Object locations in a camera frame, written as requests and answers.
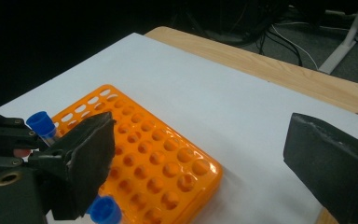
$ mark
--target wooden table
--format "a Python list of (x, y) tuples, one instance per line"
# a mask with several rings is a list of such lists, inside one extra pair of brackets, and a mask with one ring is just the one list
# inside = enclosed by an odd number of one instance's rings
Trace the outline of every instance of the wooden table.
[[(353, 113), (358, 113), (358, 83), (331, 77), (168, 27), (156, 28), (145, 36)], [(320, 214), (318, 223), (332, 224), (337, 222), (324, 209)]]

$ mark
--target blue capped tube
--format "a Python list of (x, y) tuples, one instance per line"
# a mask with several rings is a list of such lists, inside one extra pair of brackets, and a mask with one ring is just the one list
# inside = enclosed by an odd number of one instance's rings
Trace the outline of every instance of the blue capped tube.
[(27, 119), (26, 123), (49, 147), (51, 147), (51, 145), (53, 145), (61, 137), (46, 111), (40, 111), (33, 114)]
[(97, 197), (89, 207), (91, 220), (98, 224), (118, 224), (121, 221), (121, 209), (110, 196)]

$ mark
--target black cable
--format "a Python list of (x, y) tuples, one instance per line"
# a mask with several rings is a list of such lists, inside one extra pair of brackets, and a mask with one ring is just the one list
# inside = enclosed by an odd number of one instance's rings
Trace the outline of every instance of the black cable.
[(268, 29), (268, 33), (271, 34), (271, 35), (274, 35), (274, 36), (276, 36), (276, 37), (278, 37), (278, 38), (280, 38), (281, 40), (283, 40), (284, 42), (286, 42), (287, 44), (289, 44), (289, 45), (294, 49), (294, 50), (291, 49), (291, 51), (292, 51), (292, 52), (297, 56), (297, 58), (298, 58), (298, 66), (301, 66), (301, 67), (302, 67), (301, 56), (300, 56), (300, 53), (298, 52), (298, 49), (296, 48), (296, 46), (293, 45), (292, 43), (290, 43), (289, 41), (287, 41), (286, 39), (282, 38), (280, 35), (276, 35), (276, 34), (272, 33), (269, 29)]
[(239, 41), (229, 41), (229, 40), (220, 40), (220, 39), (212, 39), (212, 40), (222, 44), (230, 45), (232, 47), (243, 48), (245, 46), (253, 44), (258, 39), (258, 37), (259, 37), (258, 35), (245, 34), (242, 37), (242, 40)]
[(257, 40), (255, 41), (255, 47), (258, 48), (258, 51), (260, 51), (260, 47), (258, 46)]
[(263, 32), (263, 34), (260, 37), (260, 49), (258, 49), (258, 54), (260, 55), (265, 55), (263, 51), (265, 41), (266, 41), (266, 32)]
[(245, 4), (245, 6), (243, 7), (242, 13), (240, 14), (240, 17), (237, 19), (237, 21), (234, 23), (234, 25), (231, 27), (231, 29), (228, 31), (229, 34), (231, 34), (231, 32), (235, 29), (235, 27), (238, 25), (238, 23), (241, 21), (243, 14), (246, 11), (246, 8), (248, 7), (248, 3)]

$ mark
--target robotic arm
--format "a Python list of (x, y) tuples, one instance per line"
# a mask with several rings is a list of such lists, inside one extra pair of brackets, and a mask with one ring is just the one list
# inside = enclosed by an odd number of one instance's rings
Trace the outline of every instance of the robotic arm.
[(358, 223), (358, 139), (323, 120), (293, 114), (283, 156), (339, 223)]
[[(23, 119), (0, 116), (0, 223), (47, 223), (83, 216), (115, 155), (110, 112), (84, 119), (48, 147)], [(14, 148), (36, 149), (24, 161)]]

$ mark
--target dark background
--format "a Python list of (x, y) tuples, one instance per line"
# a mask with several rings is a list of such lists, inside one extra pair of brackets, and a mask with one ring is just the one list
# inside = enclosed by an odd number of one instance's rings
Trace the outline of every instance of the dark background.
[[(205, 30), (244, 36), (242, 42), (249, 43), (289, 4), (296, 7), (297, 20), (315, 27), (325, 21), (327, 8), (347, 13), (358, 10), (358, 0), (0, 0), (0, 105), (131, 33), (143, 35), (159, 26), (171, 26), (200, 35), (187, 13)], [(277, 59), (285, 61), (283, 56)]]
[(0, 105), (133, 32), (166, 22), (159, 1), (0, 0)]

